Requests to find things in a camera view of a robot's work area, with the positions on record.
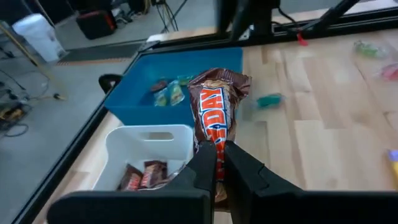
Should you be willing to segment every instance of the teal candy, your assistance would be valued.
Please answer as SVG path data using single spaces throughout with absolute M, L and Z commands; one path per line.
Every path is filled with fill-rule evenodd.
M 277 106 L 283 100 L 283 96 L 279 93 L 263 96 L 257 100 L 258 108 L 268 108 L 270 106 Z

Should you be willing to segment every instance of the pink object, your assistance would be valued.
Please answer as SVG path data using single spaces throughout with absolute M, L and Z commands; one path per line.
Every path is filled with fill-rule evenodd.
M 386 80 L 398 80 L 398 63 L 385 66 L 382 69 L 381 75 Z

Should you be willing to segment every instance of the blue bin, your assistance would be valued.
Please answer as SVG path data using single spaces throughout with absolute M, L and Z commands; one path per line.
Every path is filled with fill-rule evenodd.
M 189 92 L 175 106 L 154 106 L 150 87 L 160 78 L 198 75 L 209 68 L 228 68 L 242 73 L 242 49 L 212 49 L 153 54 L 141 57 L 105 100 L 105 107 L 125 125 L 186 124 L 193 126 Z

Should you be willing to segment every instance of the payday candy bar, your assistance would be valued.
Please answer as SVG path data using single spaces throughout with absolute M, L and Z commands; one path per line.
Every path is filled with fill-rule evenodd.
M 152 188 L 167 178 L 167 163 L 160 161 L 144 162 L 144 175 L 140 188 Z
M 142 179 L 142 172 L 127 164 L 126 172 L 120 181 L 118 190 L 137 190 Z
M 195 143 L 211 140 L 217 150 L 217 180 L 224 179 L 224 145 L 234 140 L 235 111 L 249 94 L 251 77 L 224 68 L 212 68 L 188 84 L 195 121 Z

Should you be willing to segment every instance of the black case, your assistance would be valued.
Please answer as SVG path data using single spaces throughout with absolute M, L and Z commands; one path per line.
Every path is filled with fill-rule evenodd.
M 116 30 L 113 15 L 107 11 L 94 11 L 76 18 L 80 30 L 87 39 L 93 40 L 111 35 Z

